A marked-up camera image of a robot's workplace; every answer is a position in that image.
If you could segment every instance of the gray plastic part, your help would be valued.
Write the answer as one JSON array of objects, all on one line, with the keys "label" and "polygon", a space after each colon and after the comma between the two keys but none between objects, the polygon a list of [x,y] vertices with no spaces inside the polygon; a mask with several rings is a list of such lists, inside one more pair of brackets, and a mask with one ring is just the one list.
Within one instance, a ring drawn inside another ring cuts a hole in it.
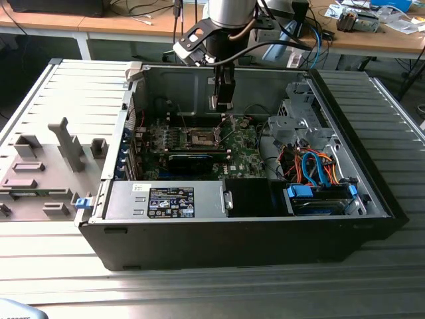
[{"label": "gray plastic part", "polygon": [[44,203],[42,211],[47,216],[69,215],[69,210],[64,203]]},{"label": "gray plastic part", "polygon": [[36,155],[33,148],[41,148],[41,144],[34,135],[21,135],[13,145],[23,160],[33,160]]},{"label": "gray plastic part", "polygon": [[17,161],[13,164],[12,169],[19,173],[26,172],[26,171],[44,171],[45,167],[42,162],[40,161]]},{"label": "gray plastic part", "polygon": [[71,199],[72,198],[72,192],[69,188],[66,188],[63,191],[50,191],[48,194],[53,199]]},{"label": "gray plastic part", "polygon": [[0,191],[0,201],[14,201],[16,197],[11,195],[10,191]]},{"label": "gray plastic part", "polygon": [[48,319],[48,316],[26,304],[0,298],[0,318]]},{"label": "gray plastic part", "polygon": [[0,213],[2,213],[4,216],[8,217],[11,214],[11,209],[8,208],[8,206],[6,206],[3,203],[0,203]]},{"label": "gray plastic part", "polygon": [[[74,144],[76,150],[80,150],[80,152],[78,153],[79,156],[81,156],[82,154],[84,154],[84,150],[82,149],[82,146],[80,144],[80,141],[78,140],[78,137],[75,135],[71,135],[72,138],[72,144]],[[60,152],[60,154],[62,155],[63,158],[66,157],[65,153],[62,151],[62,147],[59,145],[58,146],[58,150]]]},{"label": "gray plastic part", "polygon": [[106,154],[108,154],[108,144],[104,138],[94,138],[90,149],[95,160],[105,159]]},{"label": "gray plastic part", "polygon": [[74,195],[71,197],[70,204],[75,205],[76,202],[77,202],[77,199],[79,199],[79,198],[80,198],[79,194],[77,192],[75,192]]},{"label": "gray plastic part", "polygon": [[63,61],[63,58],[51,58],[50,59],[50,61],[48,62],[49,64],[53,64],[53,65],[55,65],[55,64],[60,64],[60,63],[62,63],[62,61]]},{"label": "gray plastic part", "polygon": [[2,186],[10,188],[36,188],[37,182],[35,179],[6,179]]},{"label": "gray plastic part", "polygon": [[66,129],[68,125],[68,120],[63,118],[59,124],[48,124],[47,127],[50,131],[56,134],[59,144],[62,148],[62,152],[67,158],[69,165],[73,171],[82,171],[84,169],[84,164],[80,160],[81,145],[74,144],[74,141],[78,139],[71,138]]}]

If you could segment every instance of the blue object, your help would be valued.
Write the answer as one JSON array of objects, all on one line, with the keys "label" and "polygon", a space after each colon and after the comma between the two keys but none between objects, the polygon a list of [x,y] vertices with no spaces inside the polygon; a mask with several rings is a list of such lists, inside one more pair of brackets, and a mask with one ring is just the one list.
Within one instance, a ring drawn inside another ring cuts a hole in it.
[{"label": "blue object", "polygon": [[0,298],[0,318],[48,319],[48,316],[43,311],[26,304]]},{"label": "blue object", "polygon": [[133,135],[133,132],[129,128],[124,128],[124,130],[123,130],[124,138],[128,138],[131,135]]},{"label": "blue object", "polygon": [[354,197],[354,196],[356,196],[357,194],[358,194],[358,192],[357,192],[357,188],[354,186],[354,185],[350,185],[349,187],[348,187],[348,189],[349,189],[349,191],[350,191],[350,193],[351,193],[351,195]]},{"label": "blue object", "polygon": [[310,155],[311,155],[311,156],[313,156],[313,157],[315,158],[315,160],[316,160],[316,163],[317,163],[317,172],[318,172],[318,174],[319,174],[320,182],[321,182],[322,184],[324,184],[324,186],[326,186],[326,187],[331,186],[331,184],[330,184],[330,183],[328,182],[328,180],[326,179],[325,174],[323,173],[323,169],[322,169],[322,166],[321,166],[321,160],[320,160],[319,156],[317,156],[317,154],[314,154],[313,152],[307,152],[307,153],[305,153],[305,154],[304,154],[304,156],[303,156],[303,160],[302,160],[302,162],[301,162],[301,168],[302,168],[302,170],[303,170],[303,175],[304,175],[304,177],[305,177],[306,179],[308,179],[308,180],[310,181],[310,183],[312,183],[312,184],[313,184],[313,186],[317,187],[317,183],[315,182],[315,180],[314,180],[314,179],[312,179],[312,178],[308,175],[308,173],[307,173],[307,167],[306,167],[306,164],[307,164],[307,158],[308,158]]},{"label": "blue object", "polygon": [[320,36],[319,36],[319,33],[317,32],[317,30],[314,29],[311,25],[309,25],[309,27],[310,27],[311,30],[313,30],[314,34],[316,35],[316,39],[317,39],[317,53],[316,53],[316,58],[314,59],[314,62],[313,62],[313,64],[310,67],[310,68],[313,68],[316,65],[317,59],[319,58],[319,55],[320,55],[321,39],[320,39]]},{"label": "blue object", "polygon": [[371,0],[371,5],[374,5],[375,7],[390,5],[391,7],[396,7],[403,12],[407,12],[411,4],[411,0]]},{"label": "blue object", "polygon": [[91,209],[93,208],[93,197],[81,197],[77,199],[75,208],[77,209]]},{"label": "blue object", "polygon": [[[295,30],[295,27],[297,26],[296,21],[289,22],[285,29],[288,30],[290,33],[293,33]],[[290,38],[285,33],[280,33],[280,40],[282,41],[289,41]],[[267,49],[266,53],[264,53],[262,59],[270,62],[276,62],[282,56],[284,55],[286,51],[286,45],[270,45]]]},{"label": "blue object", "polygon": [[313,197],[313,191],[310,186],[290,185],[287,189],[288,196],[291,197]]}]

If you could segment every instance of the white label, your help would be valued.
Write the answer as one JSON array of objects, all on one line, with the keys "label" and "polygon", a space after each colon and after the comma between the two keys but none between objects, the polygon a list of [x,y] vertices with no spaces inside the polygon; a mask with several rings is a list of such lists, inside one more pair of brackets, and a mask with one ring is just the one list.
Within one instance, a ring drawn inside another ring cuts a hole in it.
[{"label": "white label", "polygon": [[36,193],[11,193],[12,196],[37,196]]},{"label": "white label", "polygon": [[133,191],[149,191],[152,184],[133,184]]}]

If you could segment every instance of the floor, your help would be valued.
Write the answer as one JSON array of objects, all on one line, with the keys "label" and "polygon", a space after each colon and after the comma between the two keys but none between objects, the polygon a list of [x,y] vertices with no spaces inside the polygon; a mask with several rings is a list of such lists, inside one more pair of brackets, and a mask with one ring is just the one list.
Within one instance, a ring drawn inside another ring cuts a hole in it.
[{"label": "floor", "polygon": [[[39,74],[43,71],[51,57],[80,58],[75,41],[62,38],[17,37],[19,48],[15,51],[8,48],[0,52],[0,128],[2,128],[20,101],[25,97]],[[149,47],[143,43],[128,43],[126,46],[119,41],[94,41],[92,52],[99,60],[131,60],[138,55],[149,61],[158,62],[168,49],[167,45],[156,44]],[[338,56],[329,56],[329,60]],[[339,70],[356,69],[359,57],[344,56],[338,64]],[[405,72],[393,58],[378,58],[371,61],[366,72],[377,77],[396,95],[404,81],[401,76]],[[416,111],[418,104],[425,104],[425,78],[412,86],[402,100],[402,105],[417,123],[422,123],[421,116]]]}]

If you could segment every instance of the motherboard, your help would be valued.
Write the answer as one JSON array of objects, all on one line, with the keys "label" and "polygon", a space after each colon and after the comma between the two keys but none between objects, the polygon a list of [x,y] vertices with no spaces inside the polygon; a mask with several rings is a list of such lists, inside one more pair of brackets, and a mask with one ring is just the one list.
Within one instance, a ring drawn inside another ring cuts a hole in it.
[{"label": "motherboard", "polygon": [[136,134],[142,180],[265,177],[250,119],[157,118]]}]

